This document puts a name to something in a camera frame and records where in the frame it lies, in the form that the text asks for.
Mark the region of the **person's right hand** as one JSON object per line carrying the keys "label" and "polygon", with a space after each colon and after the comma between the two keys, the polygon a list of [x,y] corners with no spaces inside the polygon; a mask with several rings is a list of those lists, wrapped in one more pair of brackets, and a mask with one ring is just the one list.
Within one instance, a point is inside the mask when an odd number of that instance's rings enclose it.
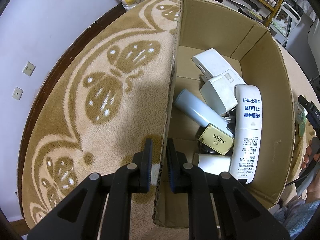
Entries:
{"label": "person's right hand", "polygon": [[[301,164],[305,178],[302,179],[299,190],[302,191],[304,187],[306,188],[305,200],[307,203],[319,200],[319,170],[316,170],[319,168],[319,140],[316,137],[313,137],[313,140],[315,142],[309,141]],[[309,174],[306,174],[305,170],[311,167],[312,160],[317,162],[317,164]]]}

